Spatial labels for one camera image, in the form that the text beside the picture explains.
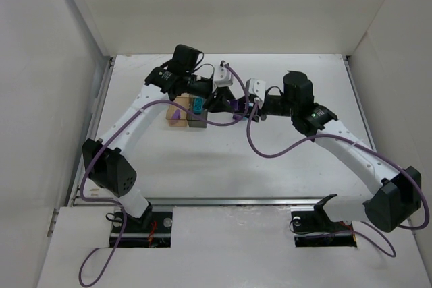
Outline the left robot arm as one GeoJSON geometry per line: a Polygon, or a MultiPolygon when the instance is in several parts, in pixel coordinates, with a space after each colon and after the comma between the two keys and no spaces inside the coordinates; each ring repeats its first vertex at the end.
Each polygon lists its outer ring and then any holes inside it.
{"type": "Polygon", "coordinates": [[[110,198],[102,201],[118,206],[121,223],[145,228],[151,218],[151,203],[136,187],[137,172],[128,158],[134,147],[166,105],[175,105],[182,94],[201,97],[205,109],[212,113],[231,113],[234,96],[230,86],[240,77],[226,62],[213,70],[210,78],[196,71],[203,52],[186,45],[177,45],[172,58],[154,68],[133,103],[114,125],[99,138],[87,139],[82,145],[84,176],[107,190],[110,198]]]}

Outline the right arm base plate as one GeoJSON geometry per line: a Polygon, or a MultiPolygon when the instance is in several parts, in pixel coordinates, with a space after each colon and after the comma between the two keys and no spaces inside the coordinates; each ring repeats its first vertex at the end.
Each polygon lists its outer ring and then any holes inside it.
{"type": "Polygon", "coordinates": [[[336,194],[328,195],[310,206],[291,208],[289,228],[297,248],[357,247],[353,226],[342,221],[331,221],[323,209],[334,197],[336,194]]]}

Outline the teal lego brick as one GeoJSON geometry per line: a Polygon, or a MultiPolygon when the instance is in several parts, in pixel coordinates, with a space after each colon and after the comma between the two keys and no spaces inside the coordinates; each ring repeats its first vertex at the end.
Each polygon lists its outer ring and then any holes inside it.
{"type": "Polygon", "coordinates": [[[193,114],[195,115],[202,115],[204,108],[203,108],[204,100],[201,97],[194,97],[192,98],[190,108],[193,114]]]}

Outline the small purple lego brick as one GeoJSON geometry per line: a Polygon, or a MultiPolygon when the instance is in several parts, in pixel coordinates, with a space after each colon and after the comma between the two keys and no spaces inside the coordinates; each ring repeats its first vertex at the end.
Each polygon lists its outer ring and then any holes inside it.
{"type": "Polygon", "coordinates": [[[175,125],[176,123],[178,123],[181,120],[182,120],[182,111],[179,109],[176,109],[173,112],[169,122],[170,122],[170,124],[175,125]]]}

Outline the purple lego piece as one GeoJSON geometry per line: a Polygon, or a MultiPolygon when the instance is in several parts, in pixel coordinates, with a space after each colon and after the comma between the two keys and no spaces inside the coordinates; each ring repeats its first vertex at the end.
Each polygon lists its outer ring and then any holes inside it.
{"type": "Polygon", "coordinates": [[[234,109],[235,114],[241,115],[245,111],[248,111],[248,105],[246,104],[246,101],[243,98],[238,100],[233,100],[232,107],[234,109]]]}

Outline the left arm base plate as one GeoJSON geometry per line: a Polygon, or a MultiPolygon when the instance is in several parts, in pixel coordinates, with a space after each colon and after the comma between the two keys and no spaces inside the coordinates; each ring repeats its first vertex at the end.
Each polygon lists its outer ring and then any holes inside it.
{"type": "MultiPolygon", "coordinates": [[[[105,219],[111,223],[109,246],[114,247],[122,228],[123,216],[120,211],[109,212],[105,219]]],[[[153,211],[150,221],[144,227],[128,218],[119,248],[170,248],[173,210],[153,211]]]]}

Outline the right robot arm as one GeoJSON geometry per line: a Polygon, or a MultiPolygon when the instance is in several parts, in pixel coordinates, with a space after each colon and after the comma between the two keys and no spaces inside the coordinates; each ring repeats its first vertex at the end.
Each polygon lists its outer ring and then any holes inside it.
{"type": "Polygon", "coordinates": [[[278,95],[271,95],[266,83],[255,78],[247,81],[246,89],[244,106],[250,120],[289,117],[305,142],[311,141],[332,153],[369,191],[364,198],[330,194],[312,210],[294,211],[294,219],[300,221],[305,231],[324,232],[341,221],[362,221],[389,233],[402,227],[420,208],[425,211],[425,220],[418,228],[429,224],[421,174],[414,167],[399,167],[364,145],[334,112],[315,102],[313,83],[306,74],[289,71],[283,77],[283,90],[278,95]]]}

